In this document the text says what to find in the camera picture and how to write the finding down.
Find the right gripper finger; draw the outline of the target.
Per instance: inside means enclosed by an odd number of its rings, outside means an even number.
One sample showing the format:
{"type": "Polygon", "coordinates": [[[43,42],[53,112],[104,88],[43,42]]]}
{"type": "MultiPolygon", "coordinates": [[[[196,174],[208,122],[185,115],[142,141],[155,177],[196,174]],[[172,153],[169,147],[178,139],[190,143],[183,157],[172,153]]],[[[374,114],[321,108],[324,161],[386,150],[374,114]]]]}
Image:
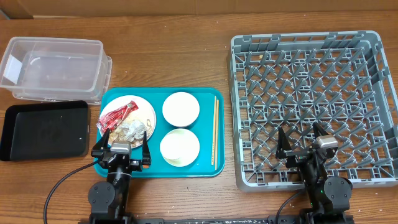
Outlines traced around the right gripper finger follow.
{"type": "Polygon", "coordinates": [[[278,142],[277,142],[277,150],[275,153],[276,158],[285,159],[290,156],[292,153],[292,148],[289,144],[287,136],[285,135],[284,130],[279,127],[278,128],[278,142]]]}
{"type": "Polygon", "coordinates": [[[312,124],[312,126],[313,126],[313,132],[314,132],[314,135],[315,135],[315,139],[317,137],[320,137],[320,136],[327,136],[328,135],[328,133],[317,122],[314,122],[312,124]]]}

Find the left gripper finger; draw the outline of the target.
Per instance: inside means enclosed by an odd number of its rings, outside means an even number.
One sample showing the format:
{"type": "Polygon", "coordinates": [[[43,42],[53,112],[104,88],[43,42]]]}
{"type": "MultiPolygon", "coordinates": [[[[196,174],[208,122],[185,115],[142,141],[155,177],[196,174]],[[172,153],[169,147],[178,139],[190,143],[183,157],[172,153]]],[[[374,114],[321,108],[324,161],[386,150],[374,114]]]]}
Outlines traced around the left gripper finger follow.
{"type": "Polygon", "coordinates": [[[92,157],[103,157],[106,151],[109,151],[108,146],[110,129],[107,129],[102,135],[101,139],[93,146],[91,150],[92,157]]]}
{"type": "Polygon", "coordinates": [[[147,144],[147,131],[144,131],[143,140],[142,140],[142,165],[144,166],[151,165],[150,150],[147,144]]]}

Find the white tissue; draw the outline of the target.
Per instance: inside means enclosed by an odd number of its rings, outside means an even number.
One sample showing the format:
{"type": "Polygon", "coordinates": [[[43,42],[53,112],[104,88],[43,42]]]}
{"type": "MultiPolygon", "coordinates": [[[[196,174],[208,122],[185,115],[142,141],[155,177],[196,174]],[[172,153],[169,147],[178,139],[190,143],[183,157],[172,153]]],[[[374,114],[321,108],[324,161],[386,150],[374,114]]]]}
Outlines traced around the white tissue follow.
{"type": "Polygon", "coordinates": [[[120,125],[121,133],[119,134],[120,140],[133,142],[141,140],[144,133],[147,131],[145,124],[139,120],[134,120],[131,123],[123,123],[120,125]]]}

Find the white plate with food scraps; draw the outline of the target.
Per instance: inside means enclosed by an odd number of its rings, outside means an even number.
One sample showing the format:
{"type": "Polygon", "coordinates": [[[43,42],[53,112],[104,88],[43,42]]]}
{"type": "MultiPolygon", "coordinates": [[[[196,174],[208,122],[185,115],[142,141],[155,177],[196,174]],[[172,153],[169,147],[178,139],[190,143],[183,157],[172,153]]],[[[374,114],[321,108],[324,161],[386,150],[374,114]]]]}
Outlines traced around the white plate with food scraps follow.
{"type": "MultiPolygon", "coordinates": [[[[104,116],[106,113],[114,111],[120,108],[121,106],[128,104],[130,101],[134,101],[139,107],[139,109],[130,113],[129,116],[120,125],[122,125],[123,123],[131,123],[134,120],[139,120],[145,124],[147,128],[147,139],[149,139],[154,133],[154,129],[156,126],[156,113],[152,105],[147,100],[143,99],[140,96],[125,95],[111,100],[103,108],[99,118],[104,116]]],[[[120,125],[114,131],[110,131],[109,141],[108,141],[109,145],[112,145],[112,143],[115,141],[124,141],[120,140],[119,138],[119,134],[121,133],[120,125]]],[[[142,139],[135,140],[130,143],[132,148],[136,148],[142,145],[142,139]]]]}

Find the red snack wrapper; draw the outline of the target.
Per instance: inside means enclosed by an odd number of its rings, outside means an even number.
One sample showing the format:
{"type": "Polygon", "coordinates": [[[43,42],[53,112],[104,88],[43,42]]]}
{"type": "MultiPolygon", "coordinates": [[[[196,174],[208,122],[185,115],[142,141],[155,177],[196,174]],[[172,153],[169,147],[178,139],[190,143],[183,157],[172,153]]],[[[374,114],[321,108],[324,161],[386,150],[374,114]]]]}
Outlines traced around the red snack wrapper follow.
{"type": "Polygon", "coordinates": [[[128,116],[139,107],[134,101],[130,101],[128,104],[121,106],[120,108],[106,113],[100,117],[97,122],[97,128],[105,133],[108,129],[114,131],[128,116]]]}

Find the white bowl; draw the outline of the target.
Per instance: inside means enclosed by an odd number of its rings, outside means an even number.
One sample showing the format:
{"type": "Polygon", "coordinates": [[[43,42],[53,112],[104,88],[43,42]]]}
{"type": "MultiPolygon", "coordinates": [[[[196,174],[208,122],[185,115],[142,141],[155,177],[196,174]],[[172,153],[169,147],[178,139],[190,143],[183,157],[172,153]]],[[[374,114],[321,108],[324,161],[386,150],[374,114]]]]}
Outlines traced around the white bowl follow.
{"type": "Polygon", "coordinates": [[[162,157],[172,166],[185,167],[196,160],[200,152],[197,136],[188,129],[168,132],[160,142],[162,157]]]}
{"type": "Polygon", "coordinates": [[[168,96],[162,105],[162,114],[172,126],[184,128],[198,118],[200,105],[190,93],[176,92],[168,96]]]}

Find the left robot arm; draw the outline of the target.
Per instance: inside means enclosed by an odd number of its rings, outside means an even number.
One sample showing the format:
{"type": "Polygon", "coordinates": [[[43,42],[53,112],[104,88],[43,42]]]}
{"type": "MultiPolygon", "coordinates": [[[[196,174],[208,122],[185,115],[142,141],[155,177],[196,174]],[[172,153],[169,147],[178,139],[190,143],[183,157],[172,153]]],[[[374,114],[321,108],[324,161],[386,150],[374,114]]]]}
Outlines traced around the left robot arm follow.
{"type": "Polygon", "coordinates": [[[131,158],[131,144],[127,141],[108,145],[110,130],[107,129],[91,150],[91,156],[108,171],[105,181],[95,183],[88,192],[91,205],[90,223],[135,223],[126,211],[130,181],[133,172],[141,172],[151,165],[147,132],[144,131],[142,158],[131,158]]]}

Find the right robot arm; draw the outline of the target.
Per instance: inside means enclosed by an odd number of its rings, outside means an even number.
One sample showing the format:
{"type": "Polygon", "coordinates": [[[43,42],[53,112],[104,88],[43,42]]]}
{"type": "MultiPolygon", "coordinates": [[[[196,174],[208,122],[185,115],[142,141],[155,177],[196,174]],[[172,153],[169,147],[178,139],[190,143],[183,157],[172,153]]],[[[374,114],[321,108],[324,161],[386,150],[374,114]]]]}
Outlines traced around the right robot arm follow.
{"type": "Polygon", "coordinates": [[[324,163],[335,156],[336,138],[328,134],[317,122],[313,123],[315,141],[301,151],[293,151],[282,128],[278,129],[276,158],[285,159],[287,168],[297,168],[304,182],[310,208],[301,209],[294,223],[353,223],[346,216],[353,185],[344,177],[329,177],[324,163]]]}

